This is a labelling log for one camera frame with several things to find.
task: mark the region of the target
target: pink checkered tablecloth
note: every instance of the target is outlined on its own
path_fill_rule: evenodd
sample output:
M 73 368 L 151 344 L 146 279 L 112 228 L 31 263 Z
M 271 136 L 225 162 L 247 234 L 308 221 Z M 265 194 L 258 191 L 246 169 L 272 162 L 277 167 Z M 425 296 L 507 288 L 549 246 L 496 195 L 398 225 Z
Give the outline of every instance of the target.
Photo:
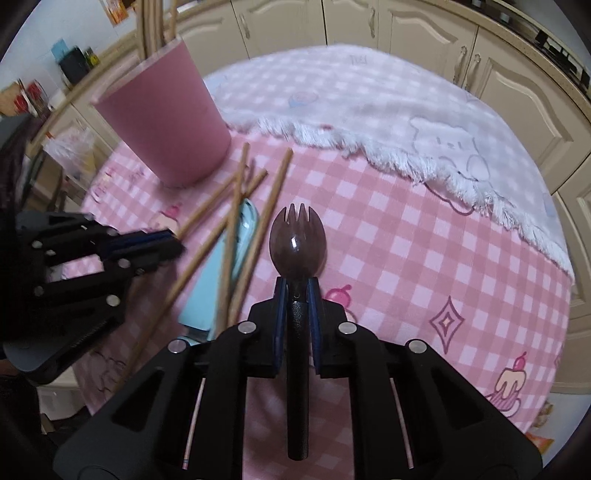
M 262 210 L 285 149 L 295 154 L 277 206 L 303 202 L 320 215 L 328 259 L 320 276 L 325 298 L 341 303 L 353 321 L 379 338 L 405 343 L 421 338 L 526 431 L 552 385 L 566 333 L 569 277 L 543 254 L 425 184 L 374 170 L 362 157 L 344 159 L 261 134 L 233 132 L 228 159 L 191 189 L 163 188 L 124 144 L 93 183 L 82 210 L 121 232 L 173 230 L 231 175 L 245 141 L 269 177 L 253 195 Z M 96 412 L 111 389 L 144 323 L 182 272 L 192 253 L 228 211 L 213 212 L 186 241 L 175 267 L 153 275 L 128 309 L 126 322 L 74 371 Z M 70 263 L 72 277 L 97 269 L 91 258 Z M 183 333 L 176 322 L 192 279 L 141 358 L 144 364 Z M 242 311 L 272 296 L 277 273 L 265 247 Z M 311 376 L 310 456 L 285 454 L 285 402 L 281 380 L 249 381 L 244 473 L 247 479 L 353 477 L 348 386 Z

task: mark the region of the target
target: pink plastic cup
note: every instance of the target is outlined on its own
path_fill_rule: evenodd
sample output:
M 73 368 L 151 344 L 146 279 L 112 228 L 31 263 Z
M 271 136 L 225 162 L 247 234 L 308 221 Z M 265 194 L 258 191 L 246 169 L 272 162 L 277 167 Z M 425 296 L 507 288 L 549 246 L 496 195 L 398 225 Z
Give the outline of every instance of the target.
M 230 132 L 182 40 L 103 85 L 92 103 L 166 186 L 208 176 L 230 145 Z

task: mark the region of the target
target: cabinet handle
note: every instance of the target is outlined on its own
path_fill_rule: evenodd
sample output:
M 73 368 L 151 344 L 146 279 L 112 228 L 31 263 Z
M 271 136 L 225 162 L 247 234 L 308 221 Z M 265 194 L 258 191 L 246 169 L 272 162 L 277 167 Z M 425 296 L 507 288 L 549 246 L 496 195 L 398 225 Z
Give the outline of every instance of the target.
M 460 80 L 460 72 L 462 71 L 462 64 L 464 63 L 464 58 L 468 53 L 468 49 L 465 45 L 462 45 L 462 49 L 460 50 L 460 56 L 457 58 L 456 67 L 453 70 L 453 84 L 457 85 L 458 81 Z
M 244 19 L 244 14 L 240 14 L 240 23 L 242 24 L 242 29 L 244 30 L 244 36 L 248 40 L 251 37 L 251 31 L 248 30 L 248 25 Z
M 375 8 L 372 7 L 369 11 L 369 32 L 371 33 L 371 37 L 375 38 Z
M 474 77 L 476 76 L 476 68 L 478 68 L 480 60 L 481 58 L 478 53 L 474 55 L 474 61 L 472 62 L 472 65 L 470 65 L 470 70 L 468 70 L 468 75 L 466 76 L 466 86 L 464 87 L 464 90 L 468 92 L 472 88 L 472 83 L 474 82 Z

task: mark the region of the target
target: kitchen wall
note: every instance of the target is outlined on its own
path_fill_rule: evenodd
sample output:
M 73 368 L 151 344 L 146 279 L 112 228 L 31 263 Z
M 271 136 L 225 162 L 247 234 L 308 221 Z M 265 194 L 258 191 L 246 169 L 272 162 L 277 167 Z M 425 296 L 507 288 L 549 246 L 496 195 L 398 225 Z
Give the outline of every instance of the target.
M 114 27 L 99 0 L 41 0 L 0 61 L 0 89 L 17 78 L 25 84 L 37 79 L 51 96 L 63 88 L 61 70 L 51 53 L 53 44 L 63 38 L 70 48 L 91 47 L 100 54 L 135 29 L 133 10 L 129 13 Z

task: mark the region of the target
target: cabinet door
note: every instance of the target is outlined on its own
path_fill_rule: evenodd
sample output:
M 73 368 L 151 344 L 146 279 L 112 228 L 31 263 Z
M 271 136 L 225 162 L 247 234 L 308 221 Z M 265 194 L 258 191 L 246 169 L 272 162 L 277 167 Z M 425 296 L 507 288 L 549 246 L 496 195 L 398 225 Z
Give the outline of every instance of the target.
M 180 23 L 178 32 L 202 76 L 248 59 L 230 3 Z
M 552 195 L 552 198 L 562 224 L 570 262 L 574 269 L 574 284 L 570 293 L 569 332 L 575 332 L 585 329 L 586 320 L 584 318 L 591 316 L 591 264 L 581 234 L 575 226 L 575 222 L 578 222 L 579 219 L 575 220 L 569 213 L 560 192 L 563 192 L 562 189 Z
M 378 48 L 377 0 L 323 0 L 326 43 Z
M 417 0 L 379 3 L 378 48 L 462 83 L 477 26 Z
M 465 88 L 492 107 L 534 159 L 554 193 L 591 151 L 591 127 L 531 60 L 480 29 Z
M 556 371 L 552 391 L 558 393 L 591 393 L 591 328 L 567 333 Z
M 235 0 L 232 6 L 250 58 L 326 45 L 322 0 Z

